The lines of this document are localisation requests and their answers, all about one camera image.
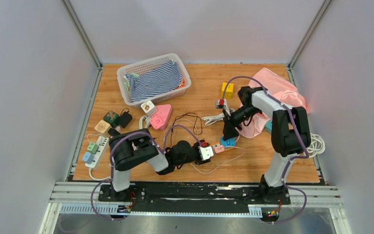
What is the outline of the orange USB power strip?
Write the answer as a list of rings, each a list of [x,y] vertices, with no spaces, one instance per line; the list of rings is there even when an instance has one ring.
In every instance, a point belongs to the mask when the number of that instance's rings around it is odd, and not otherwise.
[[[235,146],[234,146],[234,147],[224,147],[224,148],[225,148],[225,151],[232,150],[232,149],[235,149],[235,148],[236,148],[236,149],[239,149],[239,147],[235,147]]]

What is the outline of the pink USB charger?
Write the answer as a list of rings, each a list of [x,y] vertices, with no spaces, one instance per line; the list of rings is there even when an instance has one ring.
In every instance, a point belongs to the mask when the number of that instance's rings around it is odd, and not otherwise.
[[[215,152],[216,154],[219,154],[219,153],[221,153],[221,152],[224,152],[224,151],[225,151],[225,148],[224,148],[224,146],[221,145],[221,144],[216,144],[216,145],[214,145],[213,150],[214,150],[214,152]]]

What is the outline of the teal USB power strip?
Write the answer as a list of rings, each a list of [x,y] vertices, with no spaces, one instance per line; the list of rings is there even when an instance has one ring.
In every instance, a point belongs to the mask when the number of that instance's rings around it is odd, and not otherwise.
[[[272,120],[269,120],[267,121],[267,123],[265,124],[265,127],[264,129],[268,132],[268,133],[272,133]]]

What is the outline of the yellow cube socket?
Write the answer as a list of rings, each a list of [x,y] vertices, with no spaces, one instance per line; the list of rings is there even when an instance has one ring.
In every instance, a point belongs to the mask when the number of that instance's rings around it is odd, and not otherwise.
[[[222,88],[221,88],[221,98],[224,99],[231,99],[234,94],[234,84],[233,83],[227,83],[223,82],[222,83]]]

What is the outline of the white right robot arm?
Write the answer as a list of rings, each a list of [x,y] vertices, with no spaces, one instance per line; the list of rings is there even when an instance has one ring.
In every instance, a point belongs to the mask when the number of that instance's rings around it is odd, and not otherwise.
[[[260,200],[269,204],[285,189],[293,161],[309,157],[307,147],[311,145],[311,135],[307,111],[302,106],[294,107],[279,101],[263,87],[244,86],[238,97],[242,106],[230,114],[223,112],[223,140],[236,138],[244,122],[255,114],[266,114],[272,120],[274,155],[269,169],[261,177],[258,191]]]

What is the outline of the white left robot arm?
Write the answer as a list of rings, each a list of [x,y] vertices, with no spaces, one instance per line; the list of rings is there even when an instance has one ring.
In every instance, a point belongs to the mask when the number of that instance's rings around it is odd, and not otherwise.
[[[204,140],[193,145],[181,140],[172,147],[161,149],[148,129],[121,134],[112,130],[109,139],[110,165],[112,166],[111,195],[125,201],[130,195],[131,170],[148,163],[159,175],[172,173],[185,164],[204,164],[215,155]]]

